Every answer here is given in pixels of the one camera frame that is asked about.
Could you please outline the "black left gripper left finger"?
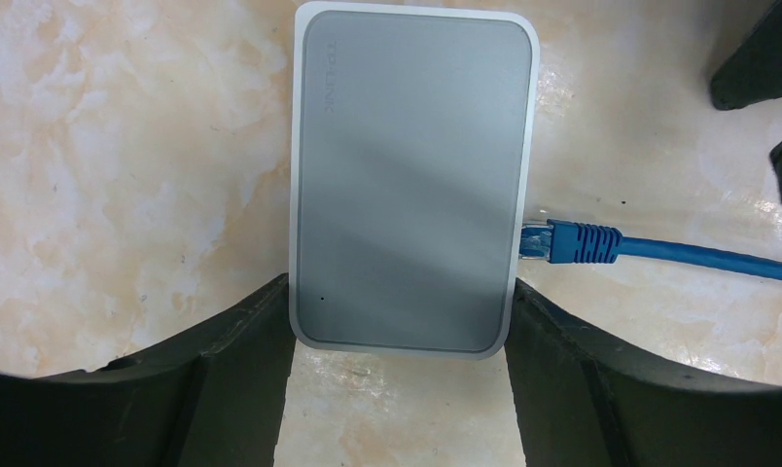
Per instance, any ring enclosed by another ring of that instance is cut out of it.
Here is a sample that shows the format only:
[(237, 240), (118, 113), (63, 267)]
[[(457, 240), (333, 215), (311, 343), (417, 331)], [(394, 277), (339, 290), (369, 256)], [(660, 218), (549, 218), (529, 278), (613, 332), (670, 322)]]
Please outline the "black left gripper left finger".
[(0, 466), (270, 466), (295, 343), (280, 275), (96, 371), (0, 373)]

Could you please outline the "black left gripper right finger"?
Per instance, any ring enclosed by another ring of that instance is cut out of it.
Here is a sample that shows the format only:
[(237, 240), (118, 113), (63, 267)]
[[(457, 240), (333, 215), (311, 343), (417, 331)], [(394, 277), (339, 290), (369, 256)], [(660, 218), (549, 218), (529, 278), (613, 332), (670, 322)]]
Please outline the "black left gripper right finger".
[(505, 352), (529, 466), (782, 466), (782, 386), (660, 357), (524, 282)]

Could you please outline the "white network switch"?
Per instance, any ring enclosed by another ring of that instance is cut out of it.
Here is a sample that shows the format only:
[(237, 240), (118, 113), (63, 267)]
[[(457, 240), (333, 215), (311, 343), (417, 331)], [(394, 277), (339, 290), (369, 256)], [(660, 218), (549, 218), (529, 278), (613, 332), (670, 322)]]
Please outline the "white network switch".
[(289, 318), (326, 350), (484, 359), (509, 332), (540, 71), (510, 12), (295, 15)]

